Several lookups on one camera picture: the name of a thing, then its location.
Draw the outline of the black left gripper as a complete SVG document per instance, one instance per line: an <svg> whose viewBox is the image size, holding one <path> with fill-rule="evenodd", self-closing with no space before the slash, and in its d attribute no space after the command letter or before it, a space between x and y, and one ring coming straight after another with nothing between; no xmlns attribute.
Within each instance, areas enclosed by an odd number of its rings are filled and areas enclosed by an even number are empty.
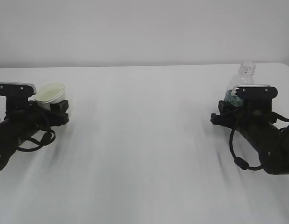
<svg viewBox="0 0 289 224"><path fill-rule="evenodd" d="M49 105L50 110L47 110L35 101L29 101L27 109L14 110L2 121L2 134L13 140L24 140L38 131L47 132L69 122L68 100Z"/></svg>

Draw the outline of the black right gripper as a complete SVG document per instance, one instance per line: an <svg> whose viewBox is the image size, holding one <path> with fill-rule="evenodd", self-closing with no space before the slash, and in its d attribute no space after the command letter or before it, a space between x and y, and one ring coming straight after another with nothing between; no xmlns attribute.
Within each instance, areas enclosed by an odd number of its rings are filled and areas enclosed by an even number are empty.
<svg viewBox="0 0 289 224"><path fill-rule="evenodd" d="M277 118L272 114L272 100L244 100L243 106L227 101L218 103L219 115L211 114L213 125L232 127L230 139L238 131L246 140L277 140L279 130L273 124Z"/></svg>

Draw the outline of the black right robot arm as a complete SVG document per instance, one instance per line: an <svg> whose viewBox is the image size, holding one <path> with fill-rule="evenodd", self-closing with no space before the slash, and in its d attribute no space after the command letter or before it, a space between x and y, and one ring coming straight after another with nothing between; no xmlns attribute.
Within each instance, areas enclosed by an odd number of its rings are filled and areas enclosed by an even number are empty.
<svg viewBox="0 0 289 224"><path fill-rule="evenodd" d="M218 115L211 114L211 123L231 129L229 149L240 169L263 169L271 175L289 175L289 119L272 111L271 100L244 100L239 107L220 100L218 109ZM250 166L235 154L235 132L239 132L258 153L259 166Z"/></svg>

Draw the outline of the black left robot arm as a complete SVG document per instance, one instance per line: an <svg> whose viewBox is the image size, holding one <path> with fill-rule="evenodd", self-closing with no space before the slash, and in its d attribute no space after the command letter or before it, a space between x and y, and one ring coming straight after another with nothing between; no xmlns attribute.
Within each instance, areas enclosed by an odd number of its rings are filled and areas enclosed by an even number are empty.
<svg viewBox="0 0 289 224"><path fill-rule="evenodd" d="M50 109L28 102L25 109L15 109L0 122L0 170L16 152L35 152L56 139L54 126L69 122L69 101L49 105Z"/></svg>

